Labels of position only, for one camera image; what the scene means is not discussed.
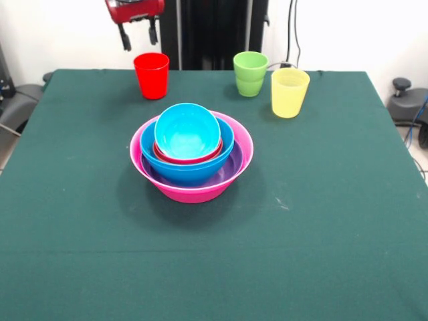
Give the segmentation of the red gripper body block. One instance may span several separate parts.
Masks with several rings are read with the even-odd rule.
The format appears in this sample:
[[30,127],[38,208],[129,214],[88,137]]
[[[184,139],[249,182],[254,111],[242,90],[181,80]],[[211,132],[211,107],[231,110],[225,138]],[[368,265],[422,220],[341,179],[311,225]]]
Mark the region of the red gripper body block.
[[110,16],[115,23],[131,23],[142,19],[154,19],[163,13],[164,0],[115,1],[105,0]]

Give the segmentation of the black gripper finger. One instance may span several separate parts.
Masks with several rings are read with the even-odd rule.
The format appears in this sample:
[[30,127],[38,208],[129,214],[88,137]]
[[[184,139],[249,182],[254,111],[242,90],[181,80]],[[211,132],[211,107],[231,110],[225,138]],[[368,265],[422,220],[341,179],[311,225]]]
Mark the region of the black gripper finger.
[[149,19],[150,27],[148,29],[149,38],[151,45],[156,45],[158,43],[158,37],[156,32],[156,17],[150,17]]
[[119,30],[119,33],[120,33],[120,37],[121,37],[121,40],[122,40],[122,44],[123,44],[124,50],[125,51],[131,51],[132,47],[131,47],[131,44],[130,44],[130,40],[129,40],[129,37],[128,37],[128,35],[126,34],[126,32],[124,30],[124,27],[123,27],[122,23],[118,24],[118,30]]

